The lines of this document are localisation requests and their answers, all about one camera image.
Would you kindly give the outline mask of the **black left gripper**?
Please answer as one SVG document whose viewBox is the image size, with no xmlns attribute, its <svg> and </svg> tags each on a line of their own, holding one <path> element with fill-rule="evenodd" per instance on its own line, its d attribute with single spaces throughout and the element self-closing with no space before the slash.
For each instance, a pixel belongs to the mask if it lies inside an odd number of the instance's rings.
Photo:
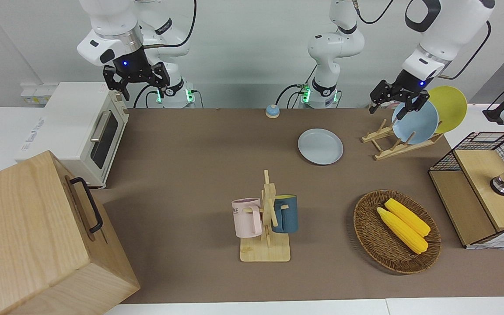
<svg viewBox="0 0 504 315">
<path fill-rule="evenodd" d="M 381 80 L 370 92 L 370 114 L 374 114 L 382 104 L 394 100 L 406 100 L 396 114 L 397 120 L 402 120 L 409 112 L 420 111 L 430 97 L 428 91 L 423 90 L 432 80 L 432 77 L 422 80 L 407 70 L 401 70 L 392 84 Z"/>
</svg>

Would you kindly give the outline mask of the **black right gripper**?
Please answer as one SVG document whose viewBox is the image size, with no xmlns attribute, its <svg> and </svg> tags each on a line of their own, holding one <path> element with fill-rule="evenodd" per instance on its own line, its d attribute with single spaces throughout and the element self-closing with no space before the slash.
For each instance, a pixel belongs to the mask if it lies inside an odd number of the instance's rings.
<svg viewBox="0 0 504 315">
<path fill-rule="evenodd" d="M 130 100 L 130 94 L 126 89 L 128 83 L 151 84 L 157 89 L 160 98 L 165 97 L 166 89 L 170 86 L 170 76 L 164 62 L 158 62 L 152 70 L 143 48 L 119 56 L 113 60 L 114 66 L 104 65 L 103 77 L 111 91 L 120 92 L 126 101 Z"/>
</svg>

